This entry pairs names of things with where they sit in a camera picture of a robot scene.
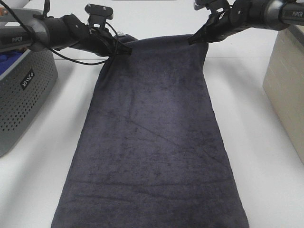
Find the beige box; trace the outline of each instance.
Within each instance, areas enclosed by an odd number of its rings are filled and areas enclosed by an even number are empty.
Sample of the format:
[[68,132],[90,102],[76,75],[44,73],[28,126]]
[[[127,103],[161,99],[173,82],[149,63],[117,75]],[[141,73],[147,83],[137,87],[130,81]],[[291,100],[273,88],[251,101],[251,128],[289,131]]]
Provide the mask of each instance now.
[[304,163],[304,27],[279,31],[263,87]]

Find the dark gray towel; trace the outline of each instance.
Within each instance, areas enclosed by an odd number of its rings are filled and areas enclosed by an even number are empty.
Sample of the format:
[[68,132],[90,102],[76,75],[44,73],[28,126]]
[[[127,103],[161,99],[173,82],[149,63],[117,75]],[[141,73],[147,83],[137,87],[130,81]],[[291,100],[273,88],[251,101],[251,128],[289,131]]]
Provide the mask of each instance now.
[[202,73],[208,45],[187,37],[128,42],[132,56],[103,67],[52,228],[249,227]]

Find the gray metal casing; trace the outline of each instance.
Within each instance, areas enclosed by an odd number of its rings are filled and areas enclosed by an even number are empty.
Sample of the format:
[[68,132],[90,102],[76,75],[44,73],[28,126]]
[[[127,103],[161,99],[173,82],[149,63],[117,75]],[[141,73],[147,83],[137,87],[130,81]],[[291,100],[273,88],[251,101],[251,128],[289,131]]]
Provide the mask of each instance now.
[[[21,84],[32,70],[24,89]],[[27,50],[0,75],[0,156],[7,153],[32,122],[58,77],[50,51]]]

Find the white table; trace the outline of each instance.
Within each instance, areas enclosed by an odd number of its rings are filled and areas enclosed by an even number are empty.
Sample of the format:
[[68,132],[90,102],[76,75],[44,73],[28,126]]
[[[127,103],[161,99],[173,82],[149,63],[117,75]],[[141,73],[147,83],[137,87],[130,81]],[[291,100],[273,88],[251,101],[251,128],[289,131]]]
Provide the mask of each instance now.
[[[51,0],[49,15],[87,20],[86,4]],[[208,12],[189,0],[110,1],[112,25],[137,38],[193,33]],[[33,0],[27,8],[43,8]],[[249,29],[211,44],[204,74],[251,228],[304,227],[304,165],[262,88],[276,32]],[[91,53],[64,50],[87,61]],[[0,227],[49,228],[101,66],[56,60],[59,78],[37,117],[0,158]]]

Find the logo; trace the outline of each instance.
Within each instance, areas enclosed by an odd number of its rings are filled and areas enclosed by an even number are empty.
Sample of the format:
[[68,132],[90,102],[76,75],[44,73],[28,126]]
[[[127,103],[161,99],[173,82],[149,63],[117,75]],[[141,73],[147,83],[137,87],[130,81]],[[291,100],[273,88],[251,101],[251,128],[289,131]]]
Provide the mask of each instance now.
[[298,12],[298,11],[294,11],[293,12],[293,17],[299,17],[301,18],[303,16],[303,12]]
[[31,82],[31,80],[33,79],[34,76],[35,76],[35,74],[34,74],[33,69],[30,69],[30,71],[27,73],[25,78],[20,83],[21,88],[23,90],[25,90],[28,87],[29,83]]
[[22,37],[14,37],[14,38],[12,38],[12,43],[21,42],[21,41],[22,41]]

